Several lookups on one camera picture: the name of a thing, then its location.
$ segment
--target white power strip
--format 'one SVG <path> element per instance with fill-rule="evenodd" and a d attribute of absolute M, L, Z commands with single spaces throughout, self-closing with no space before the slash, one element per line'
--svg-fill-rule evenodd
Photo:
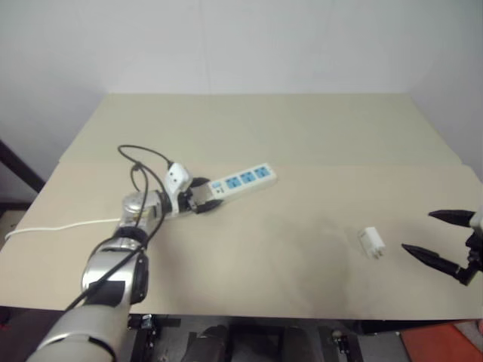
<path fill-rule="evenodd" d="M 231 200 L 247 192 L 263 189 L 277 181 L 275 171 L 268 164 L 248 168 L 208 184 L 212 198 Z"/>

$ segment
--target power cord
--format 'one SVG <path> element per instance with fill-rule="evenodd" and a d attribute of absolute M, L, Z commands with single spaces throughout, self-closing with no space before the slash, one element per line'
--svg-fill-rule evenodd
<path fill-rule="evenodd" d="M 173 164 L 172 160 L 170 160 L 169 158 L 164 156 L 162 153 L 155 151 L 154 149 L 149 149 L 147 147 L 137 146 L 137 145 L 120 145 L 120 146 L 118 146 L 118 152 L 121 155 L 123 155 L 125 158 L 127 158 L 129 161 L 134 162 L 134 163 L 138 162 L 138 160 L 136 160 L 135 158 L 132 158 L 131 156 L 127 155 L 124 151 L 122 151 L 123 149 L 142 149 L 143 151 L 151 152 L 151 153 L 163 158 L 166 161 L 166 163 L 168 164 L 168 168 L 171 167 L 171 165 Z"/>
<path fill-rule="evenodd" d="M 89 288 L 79 294 L 79 296 L 75 298 L 72 303 L 69 304 L 65 311 L 70 311 L 71 309 L 74 309 L 83 299 L 88 298 L 89 296 L 93 296 L 104 285 L 104 283 L 106 283 L 106 281 L 111 278 L 114 273 L 116 273 L 120 268 L 126 265 L 133 256 L 135 256 L 142 250 L 142 245 L 132 250 L 123 260 L 118 262 L 109 271 L 107 271 L 106 274 L 97 279 L 97 281 L 95 281 L 94 283 L 91 283 L 89 285 Z"/>
<path fill-rule="evenodd" d="M 25 228 L 19 230 L 13 230 L 5 235 L 5 241 L 8 241 L 14 235 L 23 234 L 24 232 L 58 232 L 60 230 L 66 230 L 70 228 L 75 228 L 77 226 L 84 226 L 84 225 L 92 225 L 92 224 L 101 224 L 105 222 L 119 222 L 121 219 L 101 219 L 101 220 L 89 220 L 89 221 L 81 221 L 81 222 L 74 222 L 73 224 L 63 225 L 63 226 L 53 226 L 53 227 L 38 227 L 38 228 Z"/>
<path fill-rule="evenodd" d="M 134 224 L 134 227 L 136 228 L 139 225 L 139 221 L 141 220 L 141 217 L 143 217 L 143 211 L 144 207 L 146 206 L 146 199 L 148 197 L 148 189 L 149 189 L 149 181 L 148 181 L 148 175 L 146 175 L 146 171 L 143 169 L 142 164 L 134 164 L 133 167 L 131 167 L 131 179 L 134 181 L 134 172 L 135 171 L 141 171 L 141 173 L 144 176 L 144 195 L 143 195 L 143 202 L 141 203 L 141 208 L 139 211 L 139 214 L 137 215 L 136 223 Z"/>

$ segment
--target orange object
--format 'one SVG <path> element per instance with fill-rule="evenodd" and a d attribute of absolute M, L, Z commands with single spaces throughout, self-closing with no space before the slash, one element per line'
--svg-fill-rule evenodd
<path fill-rule="evenodd" d="M 401 333 L 412 362 L 482 362 L 483 354 L 452 324 Z"/>

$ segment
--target white charger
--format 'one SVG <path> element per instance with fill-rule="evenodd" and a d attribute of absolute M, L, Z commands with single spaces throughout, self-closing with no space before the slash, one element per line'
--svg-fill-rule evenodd
<path fill-rule="evenodd" d="M 376 228 L 373 226 L 365 228 L 358 233 L 358 237 L 364 251 L 370 258 L 379 259 L 383 256 L 386 245 Z"/>
<path fill-rule="evenodd" d="M 185 192 L 191 185 L 193 178 L 188 170 L 182 165 L 174 162 L 168 169 L 165 176 L 165 188 L 171 201 L 171 215 L 180 213 L 178 195 Z"/>

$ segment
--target white wall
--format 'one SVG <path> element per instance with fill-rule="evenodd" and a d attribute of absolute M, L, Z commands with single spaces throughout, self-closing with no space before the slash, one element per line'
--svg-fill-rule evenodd
<path fill-rule="evenodd" d="M 483 180 L 483 2 L 474 3 L 453 7 L 451 36 L 411 96 Z"/>
<path fill-rule="evenodd" d="M 110 91 L 411 91 L 477 169 L 482 39 L 481 0 L 0 0 L 0 138 L 47 178 Z"/>

